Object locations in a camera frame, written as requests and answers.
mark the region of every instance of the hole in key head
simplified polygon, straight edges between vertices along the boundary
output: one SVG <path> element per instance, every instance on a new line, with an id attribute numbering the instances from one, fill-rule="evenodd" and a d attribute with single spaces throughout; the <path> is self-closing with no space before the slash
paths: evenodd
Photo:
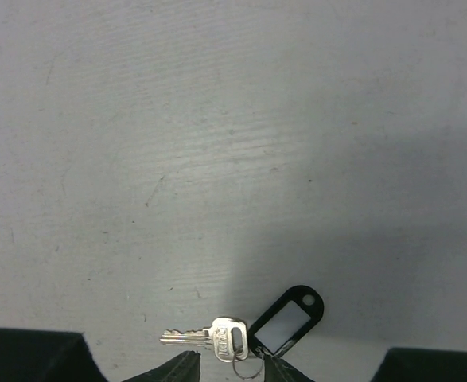
<path id="1" fill-rule="evenodd" d="M 302 302 L 304 302 L 307 306 L 312 306 L 315 302 L 314 296 L 312 296 L 311 294 L 306 294 L 302 298 Z"/>
<path id="2" fill-rule="evenodd" d="M 233 351 L 240 353 L 243 350 L 242 331 L 239 328 L 232 329 Z"/>

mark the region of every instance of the key tag label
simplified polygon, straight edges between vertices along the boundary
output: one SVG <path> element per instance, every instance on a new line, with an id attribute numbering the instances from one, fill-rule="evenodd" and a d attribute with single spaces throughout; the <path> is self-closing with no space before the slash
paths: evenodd
<path id="1" fill-rule="evenodd" d="M 287 290 L 247 332 L 251 351 L 259 358 L 282 357 L 323 318 L 325 304 L 311 287 Z"/>

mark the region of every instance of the key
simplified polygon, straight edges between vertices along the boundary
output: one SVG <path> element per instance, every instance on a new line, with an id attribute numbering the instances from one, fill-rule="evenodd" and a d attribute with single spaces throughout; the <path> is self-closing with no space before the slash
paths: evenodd
<path id="1" fill-rule="evenodd" d="M 233 329 L 239 330 L 242 345 L 234 346 Z M 160 341 L 165 345 L 211 346 L 216 357 L 223 362 L 233 362 L 234 358 L 236 361 L 243 361 L 249 355 L 246 324 L 234 318 L 216 318 L 212 326 L 202 330 L 190 330 L 184 333 L 178 330 L 166 330 Z"/>

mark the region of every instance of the gray surface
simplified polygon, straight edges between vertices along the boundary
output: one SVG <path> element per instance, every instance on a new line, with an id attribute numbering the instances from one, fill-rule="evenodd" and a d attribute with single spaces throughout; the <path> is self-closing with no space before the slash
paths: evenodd
<path id="1" fill-rule="evenodd" d="M 467 349 L 467 0 L 0 2 L 0 325 L 121 380 L 296 283 L 317 380 Z"/>

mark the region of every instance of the key with tag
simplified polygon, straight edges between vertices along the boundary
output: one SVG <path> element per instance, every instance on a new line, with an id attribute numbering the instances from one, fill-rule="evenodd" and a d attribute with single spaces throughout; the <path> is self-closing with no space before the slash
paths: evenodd
<path id="1" fill-rule="evenodd" d="M 237 329 L 240 343 L 234 343 L 233 330 Z M 223 362 L 243 361 L 249 355 L 247 346 L 247 327 L 240 320 L 227 317 L 216 318 L 212 326 L 201 330 L 180 332 L 166 330 L 160 339 L 166 345 L 212 346 L 216 357 Z"/>

